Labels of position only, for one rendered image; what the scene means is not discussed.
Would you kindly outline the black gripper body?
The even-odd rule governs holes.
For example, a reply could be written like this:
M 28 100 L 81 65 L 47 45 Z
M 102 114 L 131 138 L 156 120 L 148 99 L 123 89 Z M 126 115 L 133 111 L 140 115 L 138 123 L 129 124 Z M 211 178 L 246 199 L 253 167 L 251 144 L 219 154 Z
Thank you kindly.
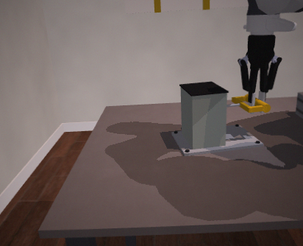
M 275 35 L 249 35 L 248 36 L 248 61 L 255 67 L 256 57 L 261 56 L 260 67 L 264 67 L 264 57 L 269 56 L 269 62 L 274 57 Z

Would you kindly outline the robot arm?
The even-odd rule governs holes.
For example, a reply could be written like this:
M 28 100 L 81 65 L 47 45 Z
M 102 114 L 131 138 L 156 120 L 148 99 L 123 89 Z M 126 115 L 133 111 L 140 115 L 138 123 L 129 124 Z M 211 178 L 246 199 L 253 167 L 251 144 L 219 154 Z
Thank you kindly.
M 273 35 L 273 32 L 290 32 L 296 23 L 280 18 L 280 13 L 300 13 L 303 0 L 248 0 L 246 25 L 251 35 Z

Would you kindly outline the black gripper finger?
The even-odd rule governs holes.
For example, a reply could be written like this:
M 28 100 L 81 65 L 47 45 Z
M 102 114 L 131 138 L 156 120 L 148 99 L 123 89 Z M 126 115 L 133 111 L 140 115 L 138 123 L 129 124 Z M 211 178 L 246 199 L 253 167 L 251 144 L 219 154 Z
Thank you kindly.
M 268 90 L 273 89 L 274 81 L 277 75 L 277 69 L 281 61 L 281 57 L 274 55 L 271 60 L 271 65 L 268 72 L 269 56 L 266 55 L 264 57 L 264 67 L 260 67 L 260 91 L 258 96 L 259 100 L 265 102 L 266 93 L 268 93 Z
M 238 59 L 238 63 L 240 65 L 240 71 L 241 71 L 241 78 L 242 78 L 242 86 L 243 90 L 249 92 L 248 96 L 248 102 L 249 106 L 254 106 L 255 104 L 255 89 L 256 89 L 256 84 L 257 84 L 257 74 L 260 69 L 260 61 L 261 61 L 261 56 L 256 57 L 256 63 L 255 67 L 250 65 L 250 77 L 248 73 L 248 55 L 243 57 L 242 59 Z

